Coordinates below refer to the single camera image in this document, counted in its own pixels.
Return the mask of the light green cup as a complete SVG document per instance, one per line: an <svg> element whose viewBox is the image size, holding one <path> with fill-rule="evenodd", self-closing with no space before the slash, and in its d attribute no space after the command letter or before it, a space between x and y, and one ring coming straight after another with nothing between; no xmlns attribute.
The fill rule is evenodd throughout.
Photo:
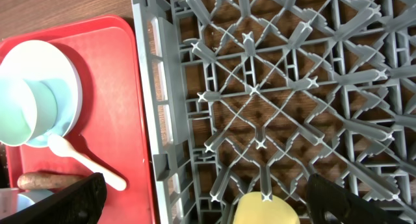
<svg viewBox="0 0 416 224"><path fill-rule="evenodd" d="M44 83L1 77L1 143L20 146L45 134L57 114L55 96Z"/></svg>

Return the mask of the grey dishwasher rack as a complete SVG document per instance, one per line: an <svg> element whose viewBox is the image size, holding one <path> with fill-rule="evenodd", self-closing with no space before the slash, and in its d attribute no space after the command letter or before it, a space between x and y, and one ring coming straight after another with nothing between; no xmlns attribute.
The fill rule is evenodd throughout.
<svg viewBox="0 0 416 224"><path fill-rule="evenodd" d="M415 222L415 0L131 1L159 222L313 173Z"/></svg>

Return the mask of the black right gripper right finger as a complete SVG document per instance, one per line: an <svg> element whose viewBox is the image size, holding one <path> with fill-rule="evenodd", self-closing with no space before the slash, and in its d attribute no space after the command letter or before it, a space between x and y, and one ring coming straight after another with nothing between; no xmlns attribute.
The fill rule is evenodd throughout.
<svg viewBox="0 0 416 224"><path fill-rule="evenodd" d="M306 203L313 223L406 223L316 173L308 178Z"/></svg>

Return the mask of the yellow plastic cup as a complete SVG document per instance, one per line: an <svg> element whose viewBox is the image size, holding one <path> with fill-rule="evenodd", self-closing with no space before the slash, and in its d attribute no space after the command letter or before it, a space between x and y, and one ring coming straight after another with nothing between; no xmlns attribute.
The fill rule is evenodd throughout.
<svg viewBox="0 0 416 224"><path fill-rule="evenodd" d="M295 210L283 199L272 196L263 201L261 192L243 195L235 211L233 224L300 224Z"/></svg>

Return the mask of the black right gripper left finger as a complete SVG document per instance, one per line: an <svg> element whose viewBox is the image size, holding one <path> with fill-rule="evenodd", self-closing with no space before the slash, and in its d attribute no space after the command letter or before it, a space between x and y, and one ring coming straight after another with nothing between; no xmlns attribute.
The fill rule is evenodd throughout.
<svg viewBox="0 0 416 224"><path fill-rule="evenodd" d="M97 224L107 199L101 173L93 173L69 187L1 220L1 224Z"/></svg>

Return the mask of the brown sausage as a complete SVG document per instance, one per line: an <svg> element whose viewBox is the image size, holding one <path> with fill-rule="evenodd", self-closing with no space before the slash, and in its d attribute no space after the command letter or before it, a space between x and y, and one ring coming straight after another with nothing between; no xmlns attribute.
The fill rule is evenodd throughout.
<svg viewBox="0 0 416 224"><path fill-rule="evenodd" d="M58 189L68 187L80 180L83 176L61 175L46 172L28 172L19 176L17 185L22 190Z"/></svg>

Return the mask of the light blue plate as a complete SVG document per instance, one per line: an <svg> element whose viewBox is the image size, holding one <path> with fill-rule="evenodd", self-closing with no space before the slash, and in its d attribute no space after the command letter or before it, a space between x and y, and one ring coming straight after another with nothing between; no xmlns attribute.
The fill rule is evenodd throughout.
<svg viewBox="0 0 416 224"><path fill-rule="evenodd" d="M41 40L28 40L14 46L1 62L1 74L41 82L55 97L57 116L54 124L25 144L47 147L50 134L67 135L79 119L83 88L73 62L57 47Z"/></svg>

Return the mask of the white plastic spoon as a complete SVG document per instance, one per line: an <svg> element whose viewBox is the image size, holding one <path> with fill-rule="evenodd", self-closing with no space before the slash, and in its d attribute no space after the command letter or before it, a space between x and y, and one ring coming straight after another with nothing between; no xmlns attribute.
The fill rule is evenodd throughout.
<svg viewBox="0 0 416 224"><path fill-rule="evenodd" d="M94 173L101 173L105 182L115 190L124 191L127 188L126 181L109 169L89 159L75 150L73 145L62 136L50 134L47 140L50 150L59 157L70 157L87 167Z"/></svg>

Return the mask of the light blue bowl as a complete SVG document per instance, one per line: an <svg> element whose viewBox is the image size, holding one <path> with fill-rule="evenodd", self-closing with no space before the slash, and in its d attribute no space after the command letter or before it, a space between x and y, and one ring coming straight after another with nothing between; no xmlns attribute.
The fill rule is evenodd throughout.
<svg viewBox="0 0 416 224"><path fill-rule="evenodd" d="M18 188L1 188L1 216L9 216L53 195L49 190L20 192Z"/></svg>

